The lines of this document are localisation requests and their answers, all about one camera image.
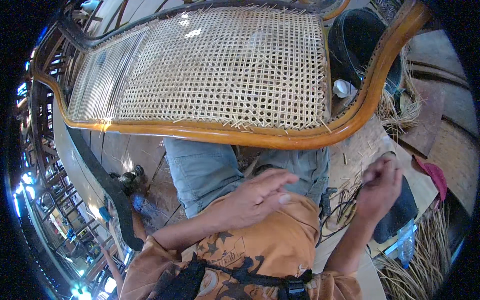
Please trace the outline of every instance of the buckle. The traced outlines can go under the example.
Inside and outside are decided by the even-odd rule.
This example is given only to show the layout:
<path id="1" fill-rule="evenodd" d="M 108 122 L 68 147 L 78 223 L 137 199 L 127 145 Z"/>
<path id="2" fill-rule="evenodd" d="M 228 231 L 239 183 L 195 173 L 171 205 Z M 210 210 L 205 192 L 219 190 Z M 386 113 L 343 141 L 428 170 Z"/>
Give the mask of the buckle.
<path id="1" fill-rule="evenodd" d="M 303 280 L 289 280 L 287 285 L 288 294 L 301 293 L 305 290 Z"/>

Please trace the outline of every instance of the plastic bottle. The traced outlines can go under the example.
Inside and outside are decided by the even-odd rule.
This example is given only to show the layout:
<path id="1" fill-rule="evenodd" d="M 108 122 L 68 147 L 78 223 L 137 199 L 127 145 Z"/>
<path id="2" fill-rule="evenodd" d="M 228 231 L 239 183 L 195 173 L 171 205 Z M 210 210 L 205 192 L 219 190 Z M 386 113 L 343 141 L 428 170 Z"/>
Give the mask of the plastic bottle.
<path id="1" fill-rule="evenodd" d="M 404 269 L 408 268 L 408 263 L 413 257 L 415 251 L 415 236 L 413 235 L 413 219 L 411 219 L 398 232 L 397 252 L 398 259 Z"/>

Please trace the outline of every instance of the black bucket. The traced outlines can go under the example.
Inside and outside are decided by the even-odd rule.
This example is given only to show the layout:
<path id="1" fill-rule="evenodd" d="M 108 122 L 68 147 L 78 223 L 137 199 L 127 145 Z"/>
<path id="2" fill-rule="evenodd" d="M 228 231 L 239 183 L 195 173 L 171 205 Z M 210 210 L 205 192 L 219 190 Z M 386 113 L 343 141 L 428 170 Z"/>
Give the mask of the black bucket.
<path id="1" fill-rule="evenodd" d="M 343 79 L 360 88 L 363 75 L 378 40 L 386 26 L 368 8 L 342 12 L 328 33 L 328 50 L 332 80 Z M 402 65 L 398 55 L 388 72 L 385 89 L 394 94 L 402 78 Z"/>

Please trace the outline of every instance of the orange t-shirt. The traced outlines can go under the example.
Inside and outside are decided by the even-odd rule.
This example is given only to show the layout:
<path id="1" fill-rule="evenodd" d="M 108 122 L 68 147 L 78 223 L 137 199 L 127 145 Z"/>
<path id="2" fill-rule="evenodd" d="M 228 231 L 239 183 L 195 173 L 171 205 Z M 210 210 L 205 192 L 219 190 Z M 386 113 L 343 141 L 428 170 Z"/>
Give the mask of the orange t-shirt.
<path id="1" fill-rule="evenodd" d="M 207 209 L 228 195 L 212 202 Z M 253 260 L 249 272 L 275 277 L 299 277 L 313 267 L 319 239 L 319 208 L 308 198 L 291 194 L 291 201 L 262 222 L 248 228 L 211 235 L 196 244 L 198 259 L 228 269 L 240 267 L 245 257 Z M 155 286 L 168 284 L 188 261 L 178 262 L 149 236 L 142 252 L 129 266 L 121 300 L 147 299 Z M 360 286 L 351 276 L 338 272 L 313 275 L 305 285 L 312 300 L 359 299 Z M 278 287 L 242 285 L 229 274 L 205 268 L 197 300 L 276 300 Z"/>

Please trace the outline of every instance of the denim shorts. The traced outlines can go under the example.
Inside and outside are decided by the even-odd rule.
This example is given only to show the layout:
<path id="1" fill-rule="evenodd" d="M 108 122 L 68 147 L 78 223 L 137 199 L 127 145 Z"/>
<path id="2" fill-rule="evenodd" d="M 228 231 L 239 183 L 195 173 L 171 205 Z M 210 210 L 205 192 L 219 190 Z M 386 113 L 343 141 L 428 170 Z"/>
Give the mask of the denim shorts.
<path id="1" fill-rule="evenodd" d="M 188 218 L 197 215 L 213 200 L 234 191 L 245 181 L 230 145 L 185 141 L 165 137 L 167 162 L 177 188 L 177 197 Z M 300 180 L 285 188 L 312 199 L 317 205 L 328 186 L 330 154 L 317 150 L 265 149 L 256 170 L 285 168 Z"/>

